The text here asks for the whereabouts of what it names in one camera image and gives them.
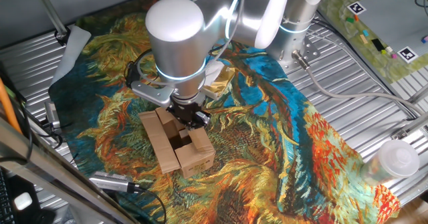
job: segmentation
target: metal rod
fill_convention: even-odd
[[[58,38],[62,38],[67,35],[67,29],[64,24],[61,22],[58,13],[56,12],[54,6],[52,5],[50,0],[40,0],[43,6],[45,7],[46,13],[51,19],[53,25],[58,31]]]
[[[3,119],[0,119],[0,140],[4,143],[0,144],[2,154],[7,154],[6,156],[20,156],[21,158],[27,155],[29,149],[28,139],[16,132]],[[104,217],[103,219],[113,221],[114,223],[138,223],[135,218],[129,215],[110,197],[100,192],[94,185],[91,185],[91,182],[85,179],[82,173],[79,173],[70,163],[64,161],[57,152],[49,150],[46,153],[42,149],[49,150],[51,148],[44,146],[43,143],[41,143],[41,146],[35,145],[30,159],[31,164],[25,165],[25,168],[31,167],[29,171],[36,170],[34,174],[43,173],[45,176],[47,174],[51,178],[53,177],[62,186],[66,186],[68,191],[72,190],[80,196],[81,202],[86,203],[86,206],[93,207],[92,210],[97,211],[100,216]]]
[[[419,101],[423,100],[428,96],[428,84],[425,84],[416,94],[413,94],[409,98],[409,102],[412,104],[417,104]]]

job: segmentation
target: clear plastic cup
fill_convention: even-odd
[[[416,150],[402,140],[385,142],[379,151],[362,166],[361,178],[371,186],[398,178],[411,177],[419,169]]]

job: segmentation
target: metal grating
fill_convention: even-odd
[[[53,32],[0,50],[0,62],[38,120],[46,116],[47,91],[65,50]]]
[[[313,25],[311,30],[333,40],[337,39],[330,31],[321,27]],[[363,63],[353,61],[332,43],[312,36],[309,38],[321,53],[320,59],[311,63],[312,71],[327,90],[343,94],[384,92],[382,87],[366,73],[370,70]],[[0,51],[0,60],[5,64],[12,81],[28,99],[29,111],[39,119],[45,116],[43,103],[49,100],[47,90],[63,52],[64,47],[56,42],[53,33]],[[349,146],[362,155],[364,161],[367,161],[385,141],[391,139],[390,136],[394,132],[407,123],[408,116],[392,101],[375,97],[345,100],[330,98],[318,91],[304,70],[294,66],[288,67],[284,69],[297,89],[316,106]],[[428,140],[421,132],[416,132],[405,141],[410,142],[418,151],[421,168],[411,178],[394,180],[386,184],[402,204],[428,189],[426,184]],[[72,159],[66,143],[58,151],[64,158]]]
[[[391,84],[391,86],[401,95],[402,98],[407,100],[427,84],[428,67],[424,67]],[[428,97],[419,101],[417,106],[423,109],[425,112],[428,112]]]

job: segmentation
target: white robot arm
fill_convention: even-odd
[[[315,1],[313,7],[304,11],[305,15],[312,12],[310,20],[319,3]],[[158,74],[168,84],[161,89],[141,84],[136,61],[128,72],[128,86],[141,98],[167,108],[186,127],[206,126],[210,115],[201,109],[205,95],[199,90],[205,82],[205,58],[209,50],[222,38],[269,49],[272,41],[282,34],[278,30],[290,0],[245,0],[238,17],[236,9],[241,3],[240,0],[160,0],[155,3],[147,13],[146,28]],[[296,49],[288,43],[274,47],[284,46]]]

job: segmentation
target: painted fabric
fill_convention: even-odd
[[[205,105],[214,166],[189,179],[163,175],[138,117],[156,106],[124,86],[126,64],[150,48],[144,19],[156,1],[132,0],[77,22],[92,38],[49,94],[61,123],[74,123],[64,137],[80,171],[132,177],[163,200],[168,223],[384,223],[397,213],[396,196],[363,183],[360,155],[277,62],[234,42],[222,61],[239,71]],[[156,79],[153,58],[142,70]],[[122,193],[118,201],[142,222],[163,220],[150,195]]]

